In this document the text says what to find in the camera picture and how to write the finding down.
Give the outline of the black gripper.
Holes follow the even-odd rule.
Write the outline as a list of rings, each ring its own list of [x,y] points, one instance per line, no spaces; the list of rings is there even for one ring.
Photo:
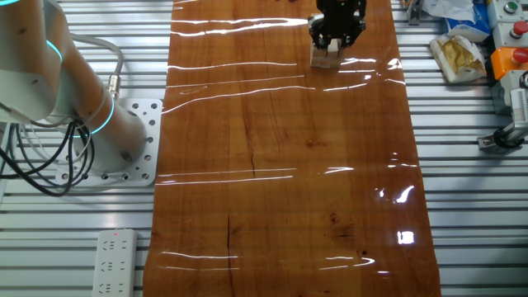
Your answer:
[[[351,47],[365,30],[366,0],[317,0],[323,19],[309,22],[309,34],[318,50],[327,50],[328,35],[343,35],[339,54]]]

